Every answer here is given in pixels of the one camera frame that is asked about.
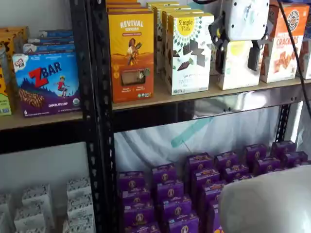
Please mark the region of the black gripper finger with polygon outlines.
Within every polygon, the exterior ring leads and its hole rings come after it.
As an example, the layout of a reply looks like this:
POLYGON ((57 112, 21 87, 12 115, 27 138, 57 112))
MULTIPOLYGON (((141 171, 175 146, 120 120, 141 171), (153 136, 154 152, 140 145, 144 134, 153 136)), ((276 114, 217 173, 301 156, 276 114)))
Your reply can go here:
POLYGON ((226 14, 221 14, 208 27, 211 40, 216 48, 216 70, 220 74, 224 74, 225 70, 225 55, 227 45, 229 43, 226 33, 226 14))
POLYGON ((258 71, 260 52, 261 50, 263 50, 266 42, 267 38, 262 38, 260 40, 252 40, 253 45, 249 51, 248 64, 247 64, 249 69, 253 71, 258 71))

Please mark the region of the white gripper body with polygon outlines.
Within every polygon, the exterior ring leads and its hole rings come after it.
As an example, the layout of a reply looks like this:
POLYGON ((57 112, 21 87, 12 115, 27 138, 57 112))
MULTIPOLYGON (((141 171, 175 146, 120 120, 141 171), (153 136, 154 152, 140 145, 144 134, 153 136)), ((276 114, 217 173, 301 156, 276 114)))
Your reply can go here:
POLYGON ((225 33, 229 41, 263 38, 269 11, 268 0, 224 0, 225 33))

